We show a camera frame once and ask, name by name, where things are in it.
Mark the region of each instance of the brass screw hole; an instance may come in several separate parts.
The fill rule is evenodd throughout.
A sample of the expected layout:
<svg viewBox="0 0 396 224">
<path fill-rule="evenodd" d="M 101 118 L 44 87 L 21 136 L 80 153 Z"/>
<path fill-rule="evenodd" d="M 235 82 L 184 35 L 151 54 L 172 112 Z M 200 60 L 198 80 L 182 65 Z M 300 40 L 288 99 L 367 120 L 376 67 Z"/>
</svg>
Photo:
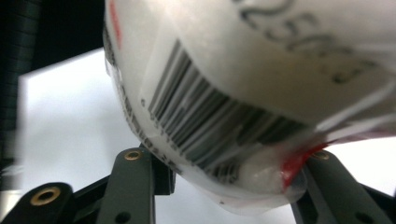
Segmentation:
<svg viewBox="0 0 396 224">
<path fill-rule="evenodd" d="M 324 160 L 324 161 L 326 161 L 330 158 L 330 156 L 326 152 L 323 152 L 323 151 L 315 152 L 314 154 L 312 154 L 312 156 L 317 159 Z"/>
<path fill-rule="evenodd" d="M 59 195 L 61 195 L 61 190 L 57 187 L 42 189 L 32 197 L 30 204 L 33 206 L 41 206 L 52 203 Z"/>
<path fill-rule="evenodd" d="M 142 153 L 140 151 L 129 151 L 125 154 L 125 160 L 127 161 L 135 161 L 142 157 Z"/>
</svg>

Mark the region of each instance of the white background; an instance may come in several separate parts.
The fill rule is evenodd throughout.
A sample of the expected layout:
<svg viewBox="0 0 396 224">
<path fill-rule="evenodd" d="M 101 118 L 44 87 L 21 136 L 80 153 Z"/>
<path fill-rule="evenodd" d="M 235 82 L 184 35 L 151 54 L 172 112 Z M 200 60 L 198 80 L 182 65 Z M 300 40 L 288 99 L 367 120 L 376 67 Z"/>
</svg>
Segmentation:
<svg viewBox="0 0 396 224">
<path fill-rule="evenodd" d="M 17 146 L 18 187 L 25 193 L 48 182 L 74 190 L 109 175 L 116 155 L 139 142 L 124 121 L 105 56 L 95 50 L 21 78 Z M 393 195 L 396 138 L 331 147 L 363 184 Z M 159 224 L 295 223 L 290 207 L 241 217 L 213 204 L 181 177 L 175 194 L 156 197 Z"/>
</svg>

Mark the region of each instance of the plastic bag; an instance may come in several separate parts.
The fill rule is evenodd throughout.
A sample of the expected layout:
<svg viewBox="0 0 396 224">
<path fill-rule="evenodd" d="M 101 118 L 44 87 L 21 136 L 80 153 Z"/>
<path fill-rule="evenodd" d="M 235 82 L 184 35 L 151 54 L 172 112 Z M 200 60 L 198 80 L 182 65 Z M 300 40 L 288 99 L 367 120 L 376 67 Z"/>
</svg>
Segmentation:
<svg viewBox="0 0 396 224">
<path fill-rule="evenodd" d="M 106 64 L 142 143 L 226 209 L 296 201 L 329 144 L 395 135 L 396 3 L 106 1 Z"/>
</svg>

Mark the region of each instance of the plastic wrap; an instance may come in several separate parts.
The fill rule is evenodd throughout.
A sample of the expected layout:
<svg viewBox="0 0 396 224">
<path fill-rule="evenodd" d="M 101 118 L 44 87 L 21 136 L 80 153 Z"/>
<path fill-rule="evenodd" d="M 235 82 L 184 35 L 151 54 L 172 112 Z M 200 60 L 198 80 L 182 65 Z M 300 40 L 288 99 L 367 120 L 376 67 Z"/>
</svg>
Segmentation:
<svg viewBox="0 0 396 224">
<path fill-rule="evenodd" d="M 396 134 L 396 3 L 106 1 L 106 65 L 136 136 L 221 206 L 296 201 L 305 160 Z"/>
</svg>

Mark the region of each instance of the barcode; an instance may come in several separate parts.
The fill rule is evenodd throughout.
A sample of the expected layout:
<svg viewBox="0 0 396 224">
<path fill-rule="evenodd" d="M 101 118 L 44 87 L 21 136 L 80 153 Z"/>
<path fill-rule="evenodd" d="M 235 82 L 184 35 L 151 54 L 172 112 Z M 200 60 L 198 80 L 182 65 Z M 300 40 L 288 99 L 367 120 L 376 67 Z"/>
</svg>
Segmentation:
<svg viewBox="0 0 396 224">
<path fill-rule="evenodd" d="M 305 127 L 218 91 L 201 75 L 179 41 L 148 112 L 172 149 L 228 183 L 237 178 L 239 165 L 225 161 L 227 158 L 257 143 L 282 141 Z"/>
</svg>

